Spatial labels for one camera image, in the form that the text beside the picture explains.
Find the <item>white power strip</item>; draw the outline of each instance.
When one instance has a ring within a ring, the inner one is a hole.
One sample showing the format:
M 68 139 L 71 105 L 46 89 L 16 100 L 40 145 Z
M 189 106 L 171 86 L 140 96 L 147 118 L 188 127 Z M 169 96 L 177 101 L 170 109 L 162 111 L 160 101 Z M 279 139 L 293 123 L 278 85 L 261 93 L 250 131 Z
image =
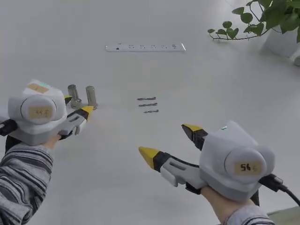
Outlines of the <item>white power strip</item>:
M 185 52 L 186 48 L 182 43 L 168 45 L 107 45 L 108 52 Z

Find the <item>plant stem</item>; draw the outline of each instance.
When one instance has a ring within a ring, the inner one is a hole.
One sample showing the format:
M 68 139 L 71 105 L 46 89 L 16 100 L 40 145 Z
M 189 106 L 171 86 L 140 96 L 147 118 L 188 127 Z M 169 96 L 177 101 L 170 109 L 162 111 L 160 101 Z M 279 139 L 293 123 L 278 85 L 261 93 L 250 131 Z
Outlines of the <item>plant stem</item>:
M 259 5 L 259 8 L 261 8 L 262 13 L 263 13 L 263 8 L 262 8 L 261 4 L 258 3 L 258 5 Z
M 262 36 L 262 35 L 264 35 L 265 33 L 267 33 L 269 30 L 266 30 L 264 33 L 262 33 L 260 36 Z M 244 38 L 235 38 L 235 39 L 226 39 L 226 38 L 221 38 L 219 35 L 218 35 L 218 37 L 213 37 L 212 35 L 210 35 L 211 36 L 211 38 L 213 39 L 213 40 L 227 40 L 227 41 L 229 41 L 229 40 L 245 40 L 245 39 L 251 39 L 251 38 L 256 38 L 256 37 L 259 37 L 258 35 L 256 35 L 256 36 L 252 36 L 252 37 L 244 37 Z
M 255 15 L 255 13 L 252 11 L 252 8 L 251 8 L 251 5 L 249 6 L 249 9 L 250 9 L 250 12 L 255 16 L 255 18 L 258 20 L 258 22 L 259 22 L 259 19 L 258 19 L 258 17 Z

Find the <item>gray striped sweater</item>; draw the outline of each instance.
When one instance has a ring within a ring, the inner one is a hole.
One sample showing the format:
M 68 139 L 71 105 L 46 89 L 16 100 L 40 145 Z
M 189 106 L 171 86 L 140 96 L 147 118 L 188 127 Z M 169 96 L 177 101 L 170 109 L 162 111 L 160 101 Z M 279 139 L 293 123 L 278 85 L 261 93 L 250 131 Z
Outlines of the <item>gray striped sweater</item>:
M 26 224 L 43 202 L 53 166 L 53 151 L 17 144 L 0 163 L 0 225 Z M 234 212 L 225 225 L 273 225 L 257 206 Z

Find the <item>black cable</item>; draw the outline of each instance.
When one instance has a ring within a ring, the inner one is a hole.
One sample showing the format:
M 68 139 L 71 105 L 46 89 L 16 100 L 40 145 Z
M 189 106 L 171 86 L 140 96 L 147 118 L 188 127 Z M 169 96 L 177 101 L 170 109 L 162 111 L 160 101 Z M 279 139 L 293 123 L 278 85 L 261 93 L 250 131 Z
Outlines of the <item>black cable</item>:
M 283 180 L 278 176 L 271 173 L 270 175 L 261 178 L 259 183 L 275 192 L 281 190 L 282 192 L 287 193 L 300 207 L 300 200 L 287 188 L 287 186 L 283 185 Z
M 293 194 L 293 192 L 289 189 L 286 189 L 284 192 L 286 192 L 300 206 L 300 200 Z

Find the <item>hand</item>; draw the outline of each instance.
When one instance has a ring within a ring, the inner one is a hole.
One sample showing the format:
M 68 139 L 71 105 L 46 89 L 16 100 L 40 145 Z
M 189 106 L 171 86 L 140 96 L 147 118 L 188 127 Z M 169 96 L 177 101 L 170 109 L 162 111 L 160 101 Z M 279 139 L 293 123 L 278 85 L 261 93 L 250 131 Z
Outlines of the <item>hand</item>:
M 209 201 L 221 224 L 236 210 L 246 205 L 254 205 L 250 199 L 245 202 L 235 202 L 227 199 L 208 186 L 201 189 L 201 194 Z
M 56 142 L 58 142 L 60 139 L 61 139 L 60 135 L 55 135 L 54 137 L 50 138 L 46 143 L 42 145 L 47 148 L 54 149 Z

